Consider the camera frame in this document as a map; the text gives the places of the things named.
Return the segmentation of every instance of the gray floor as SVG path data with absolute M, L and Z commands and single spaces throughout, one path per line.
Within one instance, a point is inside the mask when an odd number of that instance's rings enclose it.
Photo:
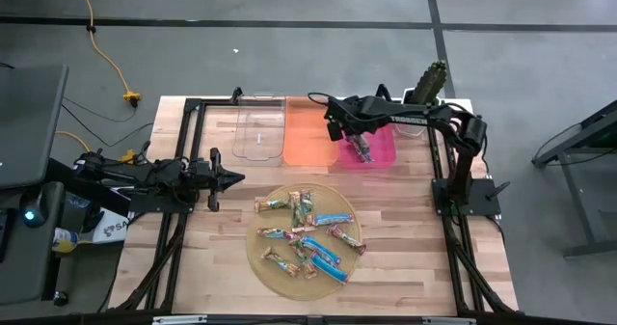
M 427 0 L 92 0 L 98 16 L 233 20 L 430 21 Z M 443 22 L 615 24 L 615 0 L 438 0 Z M 85 16 L 83 0 L 0 0 L 0 14 Z M 413 86 L 436 59 L 433 32 L 422 30 L 98 27 L 101 48 L 144 95 L 131 122 L 109 123 L 74 112 L 113 142 L 154 119 L 160 95 L 245 91 L 303 95 L 367 95 L 377 84 L 393 92 Z M 584 236 L 558 168 L 529 163 L 536 149 L 564 127 L 617 98 L 615 33 L 445 32 L 457 97 L 473 101 L 489 124 L 488 160 L 502 193 L 503 226 L 522 311 L 535 315 L 617 322 L 617 255 L 566 261 L 561 252 Z M 66 95 L 108 116 L 130 109 L 113 70 L 90 48 L 83 26 L 0 25 L 0 61 L 17 67 L 66 63 Z M 59 129 L 104 148 L 63 112 Z M 119 157 L 138 148 L 145 129 L 105 149 Z M 58 137 L 53 155 L 71 162 L 82 150 Z M 585 188 L 610 159 L 580 165 Z M 57 309 L 21 305 L 0 317 L 94 311 L 102 301 L 119 247 L 83 250 L 74 271 L 75 300 Z

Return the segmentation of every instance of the wooden table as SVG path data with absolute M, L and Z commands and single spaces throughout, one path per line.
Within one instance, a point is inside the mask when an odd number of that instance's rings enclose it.
M 174 156 L 184 99 L 161 97 L 148 158 Z M 289 167 L 284 163 L 277 167 L 247 166 L 231 152 L 236 119 L 234 107 L 206 111 L 200 155 L 208 155 L 210 148 L 217 147 L 223 165 L 246 175 L 246 179 L 221 196 L 220 212 L 209 212 L 206 196 L 202 196 L 196 212 L 189 216 L 174 313 L 456 313 L 443 226 L 434 213 L 430 191 L 434 176 L 426 133 L 414 139 L 397 136 L 397 159 L 391 168 L 349 176 L 337 167 Z M 190 130 L 186 155 L 192 136 Z M 481 161 L 474 163 L 473 173 L 483 175 Z M 291 301 L 270 291 L 254 275 L 245 252 L 246 228 L 255 215 L 255 197 L 300 182 L 330 185 L 341 192 L 358 213 L 368 247 L 348 285 L 310 302 Z M 124 301 L 150 268 L 160 221 L 160 214 L 148 214 L 130 227 L 110 307 Z M 516 296 L 499 232 L 482 217 L 469 217 L 469 226 L 479 270 L 503 301 L 515 309 Z M 471 305 L 467 273 L 462 278 Z M 164 292 L 165 276 L 161 281 L 158 301 Z

